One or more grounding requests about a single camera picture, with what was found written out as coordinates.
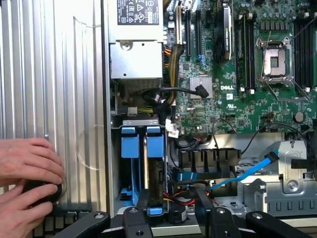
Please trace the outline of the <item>person's right hand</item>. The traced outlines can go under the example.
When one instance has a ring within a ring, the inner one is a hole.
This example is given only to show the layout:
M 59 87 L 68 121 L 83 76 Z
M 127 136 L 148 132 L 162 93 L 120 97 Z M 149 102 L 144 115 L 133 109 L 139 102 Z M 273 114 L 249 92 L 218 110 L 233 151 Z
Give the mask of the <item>person's right hand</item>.
M 25 181 L 0 196 L 0 236 L 2 238 L 26 238 L 48 215 L 51 202 L 31 207 L 36 201 L 57 192 L 57 186 L 46 184 L 23 193 Z

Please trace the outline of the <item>person's left hand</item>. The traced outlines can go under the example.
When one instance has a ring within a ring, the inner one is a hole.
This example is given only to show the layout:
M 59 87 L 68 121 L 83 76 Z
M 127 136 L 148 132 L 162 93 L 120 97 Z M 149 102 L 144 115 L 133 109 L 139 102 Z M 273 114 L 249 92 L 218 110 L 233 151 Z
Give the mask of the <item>person's left hand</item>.
M 62 183 L 65 170 L 53 145 L 43 138 L 2 139 L 0 141 L 0 185 L 21 179 Z

